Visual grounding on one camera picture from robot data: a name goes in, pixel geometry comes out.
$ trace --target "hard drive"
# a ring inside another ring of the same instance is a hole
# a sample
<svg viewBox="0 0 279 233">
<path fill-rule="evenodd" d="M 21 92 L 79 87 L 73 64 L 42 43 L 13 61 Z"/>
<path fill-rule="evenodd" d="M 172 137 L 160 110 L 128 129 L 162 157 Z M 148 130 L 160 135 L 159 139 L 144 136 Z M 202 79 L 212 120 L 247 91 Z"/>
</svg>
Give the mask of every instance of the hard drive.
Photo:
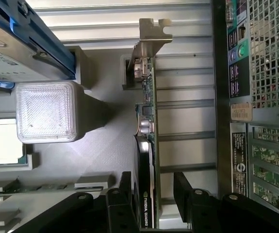
<svg viewBox="0 0 279 233">
<path fill-rule="evenodd" d="M 140 228 L 155 228 L 155 182 L 152 144 L 143 136 L 134 136 L 135 152 L 134 195 L 135 209 Z"/>
<path fill-rule="evenodd" d="M 0 0 L 0 82 L 75 79 L 75 56 L 24 0 Z"/>
</svg>

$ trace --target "perforated metal mesh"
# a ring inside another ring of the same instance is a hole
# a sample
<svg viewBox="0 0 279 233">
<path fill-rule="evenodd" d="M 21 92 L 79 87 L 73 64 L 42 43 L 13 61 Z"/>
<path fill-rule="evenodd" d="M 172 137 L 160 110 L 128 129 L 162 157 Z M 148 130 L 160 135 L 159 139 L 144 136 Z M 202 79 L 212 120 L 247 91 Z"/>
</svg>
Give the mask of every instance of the perforated metal mesh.
<svg viewBox="0 0 279 233">
<path fill-rule="evenodd" d="M 279 129 L 255 127 L 254 138 L 279 143 Z"/>
<path fill-rule="evenodd" d="M 254 108 L 279 106 L 279 0 L 250 0 Z"/>
</svg>

